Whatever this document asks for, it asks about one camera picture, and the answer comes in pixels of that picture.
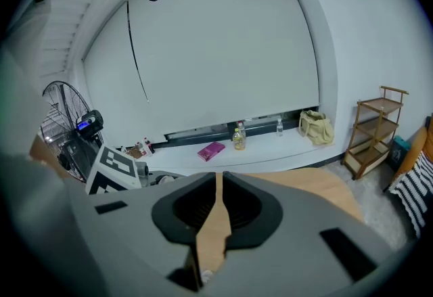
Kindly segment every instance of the water bottle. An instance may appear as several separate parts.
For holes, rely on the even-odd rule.
[[[244,126],[242,121],[237,122],[237,128],[239,129],[239,132],[241,133],[241,135],[244,136],[244,139],[246,139],[245,126]]]
[[[281,137],[283,135],[283,123],[281,122],[281,118],[278,118],[277,123],[277,136]]]
[[[140,151],[141,155],[145,156],[147,154],[143,144],[141,144],[140,142],[137,142],[137,148]]]
[[[140,144],[143,147],[143,151],[144,151],[144,154],[143,153],[141,154],[146,156],[152,156],[152,152],[150,151],[149,146],[146,144],[146,140],[143,139],[143,141],[141,141]]]
[[[244,150],[245,149],[245,138],[239,132],[239,129],[235,129],[235,134],[233,135],[233,144],[235,145],[236,150]]]

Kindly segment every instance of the white ceiling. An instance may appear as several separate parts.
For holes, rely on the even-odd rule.
[[[94,38],[124,0],[51,0],[42,44],[41,88],[51,81],[68,81],[67,71],[85,57]]]
[[[76,31],[93,0],[51,0],[42,43],[40,76],[64,72]]]

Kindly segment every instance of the wooden shelf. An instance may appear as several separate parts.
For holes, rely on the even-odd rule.
[[[381,108],[383,108],[385,116],[403,107],[403,104],[401,104],[400,102],[395,102],[391,99],[386,99],[384,97],[361,101],[361,105],[377,113],[380,113]]]
[[[362,152],[355,154],[355,158],[361,163],[370,163],[377,159],[379,156],[381,156],[383,153],[377,151],[376,149],[372,149],[370,153],[368,152],[368,149],[363,150]]]
[[[357,129],[363,132],[364,134],[374,137],[376,129],[378,129],[378,136],[376,137],[378,141],[383,140],[386,136],[393,133],[397,130],[398,124],[388,120],[386,118],[382,118],[382,122],[379,125],[379,117],[367,120],[361,124],[357,125]]]
[[[390,153],[390,146],[383,142],[383,139],[391,134],[391,140],[394,138],[395,131],[398,128],[401,108],[403,107],[403,94],[408,95],[408,92],[404,90],[385,87],[383,85],[380,88],[384,90],[383,97],[358,101],[357,118],[353,126],[352,137],[350,138],[349,146],[342,161],[353,174],[354,180],[361,178],[365,173],[368,173],[381,164]],[[388,99],[386,97],[387,90],[400,93],[400,102]],[[379,113],[379,116],[360,123],[359,113],[362,107]],[[396,122],[385,118],[389,113],[393,113],[395,110],[398,110]],[[353,145],[353,140],[357,132],[364,133],[368,136],[368,139]]]

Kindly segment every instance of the clutter on windowsill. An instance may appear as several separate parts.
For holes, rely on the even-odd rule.
[[[197,155],[201,157],[204,161],[209,161],[215,155],[217,155],[221,150],[225,148],[225,145],[219,142],[214,142],[209,144],[207,147],[200,150]]]
[[[137,144],[130,149],[122,146],[120,150],[122,153],[131,155],[135,159],[140,159],[143,156],[152,156],[155,153],[155,149],[152,147],[147,137],[144,137],[141,142],[137,142]]]

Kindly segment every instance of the small bottle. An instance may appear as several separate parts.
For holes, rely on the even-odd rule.
[[[241,120],[237,122],[237,128],[239,129],[239,132],[241,133],[241,135],[244,136],[244,140],[245,140],[246,139],[246,131],[245,131],[245,126]]]
[[[147,137],[144,137],[144,142],[149,147],[149,150],[151,151],[151,153],[155,154],[155,149],[152,147],[152,144],[150,143],[149,139],[147,139]]]
[[[235,129],[235,133],[233,134],[233,144],[236,150],[245,149],[245,138],[241,135],[238,128]]]
[[[147,143],[146,143],[146,138],[143,139],[143,141],[142,141],[141,144],[142,144],[142,146],[143,146],[143,149],[144,149],[145,152],[146,152],[146,156],[152,156],[153,153],[151,152],[149,146],[148,146]]]
[[[137,148],[140,151],[141,155],[143,155],[143,156],[147,155],[147,152],[146,152],[143,144],[141,144],[140,142],[137,142]]]
[[[278,118],[277,123],[277,136],[281,137],[283,135],[283,123],[281,122],[281,118]]]

